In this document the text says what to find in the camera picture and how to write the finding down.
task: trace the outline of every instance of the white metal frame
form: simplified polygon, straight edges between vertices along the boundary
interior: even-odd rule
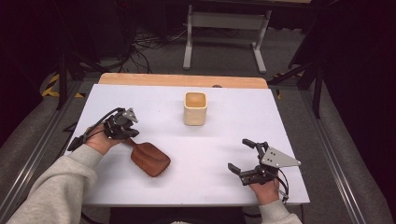
[[[193,12],[192,5],[189,5],[187,16],[187,43],[184,53],[183,69],[191,68],[192,55],[192,27],[230,28],[244,30],[259,30],[256,42],[251,46],[256,58],[260,73],[265,73],[266,68],[262,59],[261,46],[265,31],[271,17],[271,10],[267,10],[264,15],[240,15],[227,13]]]

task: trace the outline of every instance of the metal rail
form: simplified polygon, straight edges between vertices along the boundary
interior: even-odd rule
[[[332,149],[332,144],[323,128],[320,119],[317,119],[314,111],[312,109],[312,99],[309,95],[308,91],[300,91],[300,94],[303,98],[304,105],[306,106],[311,119],[315,125],[315,128],[318,131],[318,135],[322,142],[323,152],[326,158],[327,163],[329,163],[330,169],[332,170],[332,175],[334,177],[335,183],[337,184],[338,189],[340,190],[341,196],[343,197],[344,203],[346,205],[346,209],[349,213],[349,216],[353,223],[366,223],[363,214],[359,208],[358,203],[356,202],[355,196],[353,195],[352,189],[349,186],[346,176],[344,175],[344,171],[341,168],[340,163],[338,162],[334,150]]]
[[[0,223],[6,223],[12,214],[15,212],[15,209],[18,205],[18,202],[21,199],[21,196],[29,184],[30,179],[32,178],[35,169],[43,158],[44,153],[47,150],[47,147],[54,135],[54,131],[57,128],[58,123],[60,122],[64,112],[67,107],[73,101],[74,96],[78,92],[79,87],[81,86],[80,81],[74,81],[70,85],[70,95],[65,102],[64,106],[60,110],[56,110],[53,114],[51,120],[49,121],[49,125],[47,129],[44,131],[40,140],[38,141],[35,149],[33,150],[31,156],[28,161],[23,166],[20,174],[12,185],[10,191],[8,192],[6,198],[0,205]]]

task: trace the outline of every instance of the human arm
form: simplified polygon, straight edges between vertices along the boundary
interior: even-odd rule
[[[269,181],[263,185],[251,184],[250,188],[256,195],[262,214],[262,224],[295,224],[301,223],[296,215],[290,214],[279,199],[279,182]]]
[[[120,141],[108,139],[103,125],[86,144],[63,156],[41,175],[8,223],[79,223],[83,196],[96,182],[99,161]]]

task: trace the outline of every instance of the table leg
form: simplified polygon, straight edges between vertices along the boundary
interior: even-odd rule
[[[189,14],[187,16],[187,44],[186,52],[184,53],[183,69],[189,70],[191,67],[191,54],[192,54],[192,5],[189,5]]]
[[[321,88],[323,84],[323,72],[321,71],[320,67],[318,68],[318,75],[315,79],[315,90],[314,90],[314,99],[312,100],[312,109],[314,110],[315,116],[317,119],[320,119],[319,114],[319,104],[320,104],[320,95],[321,95]]]
[[[267,70],[265,68],[264,60],[262,59],[262,53],[260,52],[260,48],[262,46],[262,40],[264,39],[265,31],[267,30],[268,22],[271,17],[271,10],[267,10],[265,12],[265,16],[262,17],[262,26],[260,27],[259,37],[257,38],[257,42],[251,43],[253,47],[254,57],[256,58],[257,66],[259,67],[260,73],[266,73]]]
[[[59,101],[56,110],[61,110],[62,106],[67,100],[67,71],[66,58],[64,53],[59,55]]]

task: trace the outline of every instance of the human hand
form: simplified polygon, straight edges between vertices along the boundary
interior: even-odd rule
[[[105,126],[103,124],[100,124],[88,134],[87,142],[85,144],[95,149],[102,155],[106,155],[112,147],[114,147],[121,141],[122,140],[115,140],[107,137],[105,135]]]
[[[266,205],[279,200],[279,181],[277,179],[268,181],[263,185],[257,183],[251,184],[249,187],[256,194],[259,205]]]

